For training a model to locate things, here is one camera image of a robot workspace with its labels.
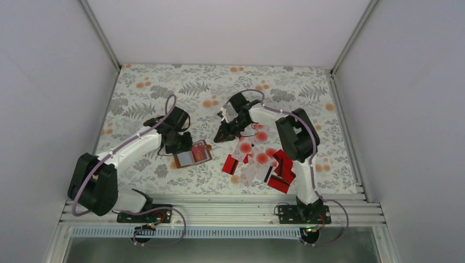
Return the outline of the brown leather card holder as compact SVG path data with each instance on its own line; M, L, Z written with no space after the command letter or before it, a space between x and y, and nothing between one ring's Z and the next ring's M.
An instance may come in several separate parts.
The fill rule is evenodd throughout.
M174 155L174 161L178 169L199 165L211 161L212 146L205 140L192 143L192 149Z

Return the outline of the red card with gold logo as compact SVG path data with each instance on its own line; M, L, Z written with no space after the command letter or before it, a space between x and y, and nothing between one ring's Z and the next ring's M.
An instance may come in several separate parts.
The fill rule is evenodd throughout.
M196 163L203 162L207 159L206 148L202 143L194 144L192 146L191 152Z

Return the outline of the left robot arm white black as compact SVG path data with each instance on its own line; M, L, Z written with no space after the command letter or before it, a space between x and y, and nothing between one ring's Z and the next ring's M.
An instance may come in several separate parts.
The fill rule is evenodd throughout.
M191 150L189 125L189 114L173 107L165 116L144 122L116 148L98 155L81 155L67 191L73 206L80 204L97 216L121 211L130 213L140 222L149 220L153 209L151 198L136 189L119 190L118 176L150 151L164 149L166 153L177 154Z

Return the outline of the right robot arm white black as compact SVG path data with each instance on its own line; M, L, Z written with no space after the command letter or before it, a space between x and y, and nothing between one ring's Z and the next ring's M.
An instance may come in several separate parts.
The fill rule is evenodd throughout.
M302 108L292 112L276 110L264 105L263 100L249 101L243 94L240 91L227 101L237 113L234 119L227 120L224 108L218 113L222 120L213 141L233 141L245 128L256 123L276 129L284 153L293 162L297 216L304 223L312 222L322 211L324 201L316 190L312 164L320 139L307 113Z

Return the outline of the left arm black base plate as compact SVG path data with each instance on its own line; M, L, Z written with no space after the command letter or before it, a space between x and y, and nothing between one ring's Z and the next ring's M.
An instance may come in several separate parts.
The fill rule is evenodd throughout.
M134 224L168 224L171 222L172 215L171 204L152 204L148 208L144 208L143 211L150 209L157 209L150 213L143 215L130 215L126 213L118 213L116 221L118 223L134 223Z

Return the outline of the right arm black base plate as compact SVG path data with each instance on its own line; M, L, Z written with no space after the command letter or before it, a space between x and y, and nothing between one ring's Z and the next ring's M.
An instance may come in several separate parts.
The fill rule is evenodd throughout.
M275 208L275 214L280 224L331 224L331 213L327 205L323 205L317 212L305 219L300 215L297 205L279 204Z

